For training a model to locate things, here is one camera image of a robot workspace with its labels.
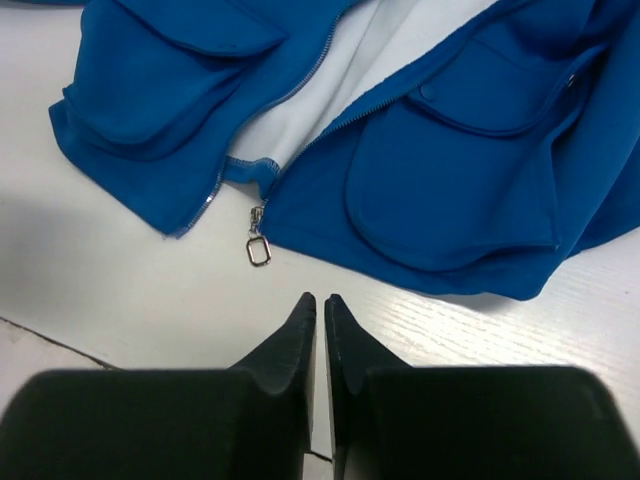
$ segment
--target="metal zipper pull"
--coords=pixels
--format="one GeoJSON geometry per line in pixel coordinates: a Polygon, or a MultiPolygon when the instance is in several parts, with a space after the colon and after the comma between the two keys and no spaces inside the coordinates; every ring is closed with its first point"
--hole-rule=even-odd
{"type": "Polygon", "coordinates": [[[247,240],[247,255],[249,261],[254,267],[264,267],[271,261],[271,247],[266,237],[260,234],[259,226],[264,215],[264,206],[253,207],[251,209],[251,228],[249,229],[249,240],[247,240]],[[262,245],[264,250],[265,259],[256,260],[254,248],[256,245],[262,245]]]}

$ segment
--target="button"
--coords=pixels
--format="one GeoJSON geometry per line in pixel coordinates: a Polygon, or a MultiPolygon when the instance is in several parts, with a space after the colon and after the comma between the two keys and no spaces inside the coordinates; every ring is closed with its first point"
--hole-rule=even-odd
{"type": "Polygon", "coordinates": [[[433,102],[436,99],[436,91],[433,89],[431,85],[423,85],[420,87],[420,95],[427,102],[433,102]]]}

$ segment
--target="pocket flap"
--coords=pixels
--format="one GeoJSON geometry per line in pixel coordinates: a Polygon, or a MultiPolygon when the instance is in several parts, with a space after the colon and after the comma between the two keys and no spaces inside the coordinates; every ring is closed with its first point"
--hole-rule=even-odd
{"type": "Polygon", "coordinates": [[[489,136],[515,135],[544,118],[562,91],[600,51],[602,48],[593,48],[573,61],[547,61],[540,69],[519,65],[473,40],[408,98],[461,130],[489,136]]]}
{"type": "Polygon", "coordinates": [[[235,0],[116,1],[166,40],[206,55],[254,55],[286,37],[235,0]]]}

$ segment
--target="zipper teeth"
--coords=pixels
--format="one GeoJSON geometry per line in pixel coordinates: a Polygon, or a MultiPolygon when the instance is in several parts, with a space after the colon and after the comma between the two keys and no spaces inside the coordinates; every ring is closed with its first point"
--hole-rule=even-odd
{"type": "MultiPolygon", "coordinates": [[[[503,17],[503,16],[506,16],[506,15],[508,15],[510,13],[513,13],[514,11],[517,11],[517,10],[519,10],[521,8],[524,8],[529,3],[533,3],[535,1],[536,0],[522,0],[520,3],[515,5],[513,8],[508,9],[507,11],[503,12],[501,15],[498,15],[495,18],[492,18],[490,20],[490,22],[493,22],[493,21],[495,21],[496,19],[498,19],[500,17],[503,17]]],[[[380,109],[382,109],[384,107],[387,107],[388,105],[391,105],[393,102],[401,99],[402,97],[407,95],[412,90],[418,88],[420,85],[422,85],[423,83],[427,82],[428,80],[430,80],[431,78],[436,76],[438,73],[440,73],[442,71],[442,69],[444,69],[445,67],[447,67],[447,65],[449,65],[451,62],[453,62],[458,57],[458,55],[460,55],[460,53],[462,52],[462,50],[464,49],[465,46],[466,46],[466,44],[460,46],[460,48],[453,55],[451,55],[445,61],[443,61],[442,63],[437,65],[431,71],[429,71],[429,73],[427,75],[425,75],[424,77],[422,77],[419,81],[417,81],[414,84],[412,84],[410,88],[403,89],[403,91],[401,93],[398,93],[398,94],[396,94],[396,95],[394,95],[392,97],[387,98],[384,102],[379,103],[375,107],[372,107],[372,108],[370,108],[370,109],[368,109],[368,110],[366,110],[366,111],[364,111],[362,113],[359,113],[355,117],[349,118],[349,119],[339,123],[338,125],[335,125],[331,129],[325,130],[320,135],[318,135],[313,141],[311,141],[309,144],[307,144],[306,147],[304,147],[302,150],[300,150],[300,152],[280,171],[280,175],[278,176],[276,181],[273,183],[273,185],[269,189],[269,193],[267,194],[267,196],[263,200],[262,207],[266,208],[267,204],[269,203],[269,200],[271,199],[271,196],[273,195],[273,193],[277,189],[277,186],[280,185],[283,177],[285,176],[285,174],[287,173],[287,171],[289,170],[291,165],[293,165],[296,162],[296,160],[298,160],[302,155],[304,155],[304,153],[306,153],[307,150],[312,148],[316,143],[318,143],[322,139],[326,138],[327,136],[331,135],[332,133],[335,133],[336,131],[341,130],[342,128],[344,128],[346,126],[351,125],[352,123],[357,122],[358,120],[361,120],[361,119],[367,117],[368,115],[371,115],[372,113],[375,113],[376,111],[378,111],[378,110],[380,110],[380,109]]],[[[262,219],[260,220],[260,223],[258,223],[258,225],[257,225],[257,232],[258,233],[260,233],[261,225],[262,225],[262,219]]]]}
{"type": "MultiPolygon", "coordinates": [[[[304,76],[304,78],[293,88],[293,90],[290,90],[286,95],[266,104],[265,106],[260,108],[257,112],[255,112],[253,115],[251,115],[249,118],[247,118],[244,122],[242,122],[240,127],[238,127],[237,129],[238,133],[240,133],[244,129],[244,127],[246,127],[257,116],[261,115],[262,113],[266,112],[267,110],[270,110],[271,108],[277,105],[280,105],[282,102],[286,102],[291,97],[293,97],[296,93],[302,90],[307,83],[309,83],[309,80],[311,80],[311,78],[316,74],[316,72],[320,68],[320,65],[322,65],[322,63],[324,62],[324,59],[327,57],[327,54],[329,53],[329,50],[331,49],[331,45],[333,44],[333,39],[336,33],[336,28],[338,27],[338,23],[340,23],[340,19],[350,9],[351,7],[346,9],[344,12],[340,13],[340,15],[338,15],[335,18],[335,20],[333,21],[333,24],[331,25],[331,31],[329,32],[329,37],[327,38],[327,41],[324,44],[322,52],[320,52],[320,56],[316,60],[316,63],[313,65],[313,68],[304,76]]],[[[205,200],[204,204],[202,204],[202,206],[198,209],[198,212],[196,213],[196,215],[191,219],[191,221],[187,224],[187,226],[179,228],[174,233],[174,236],[176,238],[180,238],[185,234],[187,234],[196,225],[196,223],[200,221],[202,216],[206,213],[207,209],[211,205],[211,202],[213,202],[213,199],[218,194],[218,191],[222,186],[223,176],[224,176],[224,167],[221,168],[220,171],[218,172],[218,176],[216,178],[216,183],[215,183],[215,186],[213,187],[213,190],[205,200]]]]}

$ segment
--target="open zipper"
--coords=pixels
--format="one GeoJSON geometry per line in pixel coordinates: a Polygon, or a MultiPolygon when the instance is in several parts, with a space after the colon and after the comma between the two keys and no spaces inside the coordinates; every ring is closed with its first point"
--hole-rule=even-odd
{"type": "MultiPolygon", "coordinates": [[[[353,8],[353,6],[350,6],[350,7],[346,8],[345,10],[343,10],[334,19],[333,24],[331,25],[329,36],[327,37],[327,40],[326,40],[326,42],[324,44],[324,47],[322,48],[322,51],[320,52],[320,56],[316,60],[316,63],[313,65],[311,70],[309,70],[309,72],[304,76],[304,78],[292,90],[290,90],[286,95],[267,103],[266,105],[264,105],[263,107],[258,109],[255,113],[253,113],[244,122],[242,122],[242,124],[236,130],[236,134],[240,134],[244,130],[244,128],[249,123],[251,123],[251,121],[253,121],[256,117],[258,117],[262,113],[264,113],[264,112],[266,112],[268,110],[271,110],[272,108],[280,105],[281,103],[286,102],[291,97],[293,97],[296,93],[298,93],[300,90],[302,90],[302,88],[304,88],[304,86],[307,83],[309,83],[309,80],[311,80],[311,78],[316,74],[316,72],[318,71],[318,69],[320,68],[322,63],[324,62],[325,58],[327,57],[327,54],[329,53],[329,50],[331,49],[331,45],[333,43],[333,39],[335,37],[336,29],[338,28],[338,24],[340,23],[340,20],[342,19],[342,17],[344,17],[347,14],[347,12],[349,12],[351,10],[351,8],[353,8]]],[[[218,172],[218,175],[216,177],[216,183],[215,183],[215,185],[213,187],[213,190],[207,196],[207,198],[204,201],[204,203],[200,206],[200,208],[198,209],[196,214],[193,216],[193,218],[189,221],[189,223],[186,226],[180,227],[179,229],[176,230],[176,232],[174,232],[174,234],[173,234],[174,237],[176,237],[176,238],[182,237],[183,235],[188,233],[196,225],[196,223],[198,223],[198,221],[202,218],[202,216],[205,214],[205,212],[207,211],[207,209],[211,205],[211,202],[213,202],[213,199],[216,198],[216,195],[218,194],[218,191],[220,191],[220,187],[222,186],[223,179],[224,179],[224,166],[218,172]]]]}
{"type": "MultiPolygon", "coordinates": [[[[485,25],[489,24],[490,22],[494,22],[497,19],[506,16],[508,14],[511,14],[519,9],[522,9],[524,7],[526,7],[527,5],[529,5],[530,3],[535,2],[536,0],[521,0],[519,2],[517,2],[512,8],[508,8],[506,9],[504,12],[501,12],[500,14],[487,19],[486,22],[483,22],[482,25],[478,26],[479,30],[480,28],[483,28],[485,25]]],[[[438,75],[438,73],[440,73],[444,68],[446,68],[451,62],[453,62],[459,55],[460,53],[462,53],[462,51],[464,50],[464,48],[466,47],[468,42],[463,42],[461,43],[461,45],[454,51],[452,52],[445,60],[443,60],[441,63],[439,63],[438,65],[436,65],[434,68],[432,68],[428,73],[426,73],[423,77],[421,77],[421,79],[419,81],[416,81],[414,83],[411,84],[411,86],[402,89],[401,92],[396,93],[388,98],[386,98],[384,101],[376,104],[375,106],[367,109],[364,112],[361,112],[353,117],[347,118],[345,120],[343,120],[342,122],[327,128],[326,130],[324,130],[320,135],[318,135],[313,141],[311,141],[306,147],[304,147],[293,159],[291,159],[291,161],[281,170],[280,175],[278,176],[278,178],[275,180],[275,182],[273,183],[273,185],[271,186],[269,193],[267,194],[267,196],[264,198],[263,202],[261,205],[258,205],[256,207],[253,207],[251,209],[251,227],[249,230],[249,240],[247,241],[246,244],[246,250],[247,250],[247,255],[249,257],[249,261],[251,262],[251,265],[253,265],[254,267],[263,267],[265,265],[268,265],[271,261],[271,246],[269,244],[269,240],[261,233],[261,224],[262,224],[262,218],[264,216],[264,212],[265,212],[265,208],[267,207],[267,204],[269,203],[269,200],[271,199],[271,197],[273,196],[274,192],[277,190],[278,186],[282,183],[287,171],[289,170],[289,168],[291,167],[291,165],[293,165],[302,155],[304,155],[310,148],[312,148],[314,145],[316,145],[318,142],[320,142],[321,140],[325,139],[326,137],[328,137],[329,135],[337,132],[338,130],[341,130],[359,120],[362,120],[363,118],[371,115],[372,113],[375,113],[376,111],[383,109],[389,105],[391,105],[392,103],[396,102],[397,100],[400,100],[402,97],[404,97],[405,95],[409,94],[409,92],[411,92],[412,90],[418,88],[420,85],[428,82],[430,79],[432,79],[433,77],[435,77],[436,75],[438,75]],[[253,247],[256,245],[260,245],[262,246],[265,255],[266,255],[266,259],[264,261],[257,261],[256,260],[256,255],[255,252],[253,250],[253,247]]]]}

